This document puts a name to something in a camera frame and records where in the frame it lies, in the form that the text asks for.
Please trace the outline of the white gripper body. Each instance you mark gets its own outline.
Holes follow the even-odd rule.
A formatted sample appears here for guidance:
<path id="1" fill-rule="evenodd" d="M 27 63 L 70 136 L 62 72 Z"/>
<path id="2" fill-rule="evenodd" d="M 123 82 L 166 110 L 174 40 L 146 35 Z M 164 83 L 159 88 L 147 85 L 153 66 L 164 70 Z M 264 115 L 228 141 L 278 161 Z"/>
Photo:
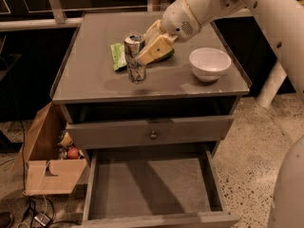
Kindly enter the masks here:
<path id="1" fill-rule="evenodd" d="M 200 32 L 200 24 L 187 0 L 176 0 L 163 13 L 161 26 L 178 42 L 186 42 Z"/>

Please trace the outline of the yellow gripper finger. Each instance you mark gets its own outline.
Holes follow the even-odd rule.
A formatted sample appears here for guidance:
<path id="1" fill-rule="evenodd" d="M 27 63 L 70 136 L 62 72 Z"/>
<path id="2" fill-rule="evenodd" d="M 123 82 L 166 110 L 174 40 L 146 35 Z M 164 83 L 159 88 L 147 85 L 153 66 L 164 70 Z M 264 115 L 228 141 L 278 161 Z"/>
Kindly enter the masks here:
<path id="1" fill-rule="evenodd" d="M 159 35 L 144 35 L 145 46 L 136 57 L 136 61 L 141 65 L 148 65 L 154 62 L 167 59 L 174 53 L 176 36 L 168 33 Z"/>
<path id="2" fill-rule="evenodd" d="M 161 20 L 157 20 L 144 34 L 144 40 L 146 45 L 152 45 L 154 43 L 162 44 L 164 42 L 164 35 L 166 31 L 162 26 Z"/>

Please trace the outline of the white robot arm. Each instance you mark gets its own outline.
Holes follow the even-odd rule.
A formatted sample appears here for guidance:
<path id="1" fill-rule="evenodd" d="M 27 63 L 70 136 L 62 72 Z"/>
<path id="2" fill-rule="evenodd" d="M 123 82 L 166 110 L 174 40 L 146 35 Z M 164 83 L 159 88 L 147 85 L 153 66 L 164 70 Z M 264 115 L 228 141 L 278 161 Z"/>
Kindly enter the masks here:
<path id="1" fill-rule="evenodd" d="M 145 33 L 136 60 L 147 65 L 167 55 L 214 20 L 242 8 L 257 24 L 294 89 L 304 92 L 304 8 L 296 0 L 176 0 Z M 269 228 L 304 228 L 304 138 L 287 152 L 278 172 Z"/>

